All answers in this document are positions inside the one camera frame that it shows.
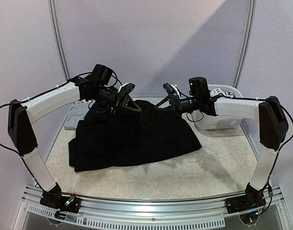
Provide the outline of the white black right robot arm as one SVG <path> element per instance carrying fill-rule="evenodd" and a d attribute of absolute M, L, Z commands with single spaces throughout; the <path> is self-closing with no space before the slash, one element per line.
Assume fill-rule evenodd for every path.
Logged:
<path fill-rule="evenodd" d="M 275 96 L 267 99 L 235 97 L 221 90 L 211 92 L 204 77 L 189 79 L 189 96 L 180 98 L 176 86 L 163 84 L 167 96 L 156 104 L 159 111 L 169 112 L 174 117 L 200 111 L 209 116 L 232 116 L 251 119 L 259 124 L 260 155 L 254 173 L 247 184 L 246 195 L 241 205 L 251 209 L 259 202 L 262 192 L 270 179 L 289 125 L 286 112 Z"/>

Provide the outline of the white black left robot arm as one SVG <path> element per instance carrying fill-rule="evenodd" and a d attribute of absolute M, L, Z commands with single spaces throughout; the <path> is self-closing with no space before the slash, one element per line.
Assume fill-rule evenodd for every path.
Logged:
<path fill-rule="evenodd" d="M 111 68 L 97 64 L 92 72 L 79 74 L 52 89 L 9 104 L 8 134 L 15 152 L 40 189 L 47 192 L 45 198 L 54 208 L 62 207 L 65 201 L 62 194 L 53 190 L 57 184 L 45 164 L 40 129 L 59 110 L 79 101 L 103 102 L 113 113 L 121 109 L 139 112 L 140 107 L 130 96 L 135 85 L 126 82 L 119 87 L 109 86 L 114 76 Z"/>

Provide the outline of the grey t-shirt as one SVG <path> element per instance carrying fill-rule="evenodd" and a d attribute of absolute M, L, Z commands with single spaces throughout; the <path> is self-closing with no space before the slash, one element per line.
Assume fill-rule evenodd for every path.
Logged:
<path fill-rule="evenodd" d="M 80 120 L 83 120 L 89 111 L 89 103 L 76 103 L 70 109 L 64 123 L 65 130 L 75 130 Z"/>

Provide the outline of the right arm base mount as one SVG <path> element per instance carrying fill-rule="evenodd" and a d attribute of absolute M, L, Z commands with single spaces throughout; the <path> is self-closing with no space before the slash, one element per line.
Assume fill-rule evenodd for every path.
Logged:
<path fill-rule="evenodd" d="M 256 209 L 257 213 L 255 214 L 255 216 L 261 215 L 270 206 L 273 197 L 273 192 L 268 192 L 268 195 L 270 197 L 268 206 L 264 194 L 260 194 L 257 196 L 242 195 L 228 198 L 225 200 L 225 208 L 227 209 L 228 214 Z"/>

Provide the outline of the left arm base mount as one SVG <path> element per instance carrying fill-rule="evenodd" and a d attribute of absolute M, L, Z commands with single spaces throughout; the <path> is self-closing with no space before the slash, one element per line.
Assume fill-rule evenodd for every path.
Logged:
<path fill-rule="evenodd" d="M 77 196 L 63 195 L 61 191 L 43 192 L 40 204 L 46 207 L 58 209 L 60 212 L 78 213 L 82 199 Z"/>

